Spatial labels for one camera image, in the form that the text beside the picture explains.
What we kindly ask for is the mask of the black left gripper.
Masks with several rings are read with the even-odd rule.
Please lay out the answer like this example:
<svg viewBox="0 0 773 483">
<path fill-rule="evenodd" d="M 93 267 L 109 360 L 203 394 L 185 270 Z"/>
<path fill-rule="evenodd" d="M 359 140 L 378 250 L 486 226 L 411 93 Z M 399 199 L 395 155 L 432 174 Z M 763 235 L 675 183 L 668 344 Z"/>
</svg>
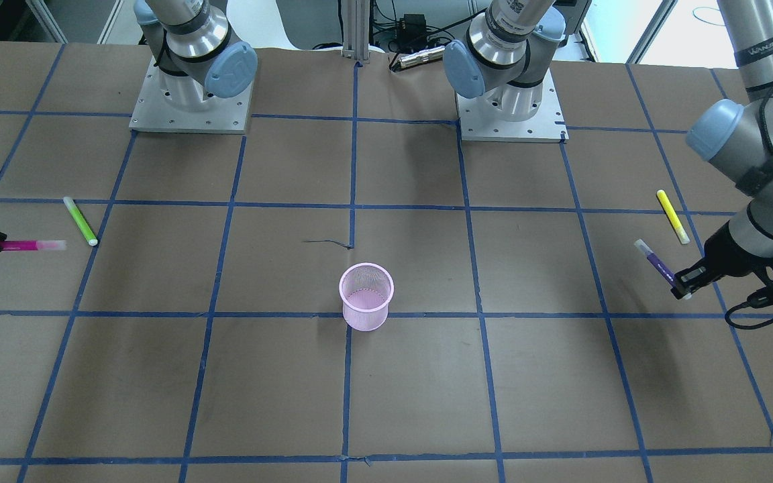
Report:
<svg viewBox="0 0 773 483">
<path fill-rule="evenodd" d="M 761 257 L 746 251 L 732 236 L 729 223 L 724 223 L 705 242 L 705 257 L 695 266 L 676 272 L 671 293 L 677 300 L 690 299 L 700 288 L 724 277 L 743 278 L 754 275 L 770 281 L 768 269 L 773 257 Z"/>
</svg>

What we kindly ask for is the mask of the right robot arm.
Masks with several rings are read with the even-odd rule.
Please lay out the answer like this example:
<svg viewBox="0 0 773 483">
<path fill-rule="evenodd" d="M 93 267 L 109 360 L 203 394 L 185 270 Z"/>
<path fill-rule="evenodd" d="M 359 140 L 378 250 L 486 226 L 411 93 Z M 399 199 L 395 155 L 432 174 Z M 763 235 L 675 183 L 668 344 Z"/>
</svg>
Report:
<svg viewBox="0 0 773 483">
<path fill-rule="evenodd" d="M 137 1 L 151 49 L 130 126 L 140 132 L 243 134 L 258 70 L 223 10 L 209 1 Z"/>
</svg>

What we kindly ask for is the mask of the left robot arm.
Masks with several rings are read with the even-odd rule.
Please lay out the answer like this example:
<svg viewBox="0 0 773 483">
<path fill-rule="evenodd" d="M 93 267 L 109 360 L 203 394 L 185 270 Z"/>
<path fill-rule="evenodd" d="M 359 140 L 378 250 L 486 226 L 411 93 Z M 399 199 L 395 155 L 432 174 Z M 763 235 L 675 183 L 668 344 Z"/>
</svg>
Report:
<svg viewBox="0 0 773 483">
<path fill-rule="evenodd" d="M 719 9 L 749 102 L 715 102 L 685 141 L 750 201 L 706 239 L 703 259 L 676 274 L 678 299 L 752 273 L 773 286 L 773 1 L 721 1 Z"/>
</svg>

